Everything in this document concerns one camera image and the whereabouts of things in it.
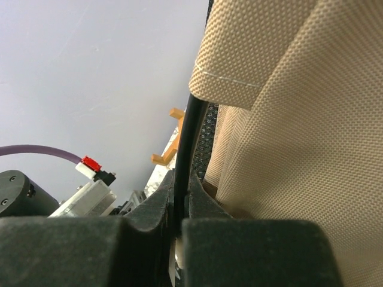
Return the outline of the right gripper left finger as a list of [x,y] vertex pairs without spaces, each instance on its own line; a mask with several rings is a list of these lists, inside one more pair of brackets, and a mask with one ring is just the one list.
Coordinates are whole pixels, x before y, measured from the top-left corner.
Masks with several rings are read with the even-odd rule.
[[173,181],[124,216],[1,219],[1,285],[173,286]]

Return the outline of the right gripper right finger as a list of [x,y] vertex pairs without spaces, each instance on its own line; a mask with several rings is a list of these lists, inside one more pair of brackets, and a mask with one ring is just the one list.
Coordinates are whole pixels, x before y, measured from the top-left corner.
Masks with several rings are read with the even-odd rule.
[[313,222],[234,219],[190,177],[183,221],[185,286],[343,286]]

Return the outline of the black tent pole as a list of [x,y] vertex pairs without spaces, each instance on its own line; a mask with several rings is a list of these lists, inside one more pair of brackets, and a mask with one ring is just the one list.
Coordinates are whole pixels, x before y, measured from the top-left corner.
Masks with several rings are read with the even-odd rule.
[[180,141],[174,174],[174,227],[175,234],[181,235],[181,224],[186,215],[185,199],[188,193],[194,153],[209,103],[190,95]]

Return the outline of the tan pet tent fabric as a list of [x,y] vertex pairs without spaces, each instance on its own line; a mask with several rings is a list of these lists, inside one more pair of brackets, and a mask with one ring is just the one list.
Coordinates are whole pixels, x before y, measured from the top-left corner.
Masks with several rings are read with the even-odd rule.
[[381,286],[382,2],[215,1],[189,89],[219,105],[208,193],[317,223],[346,286]]

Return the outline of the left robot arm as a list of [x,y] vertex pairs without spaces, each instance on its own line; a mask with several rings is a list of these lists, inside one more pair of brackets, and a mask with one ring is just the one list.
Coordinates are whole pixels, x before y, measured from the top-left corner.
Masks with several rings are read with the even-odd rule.
[[1,172],[1,216],[50,216],[59,202],[19,170]]

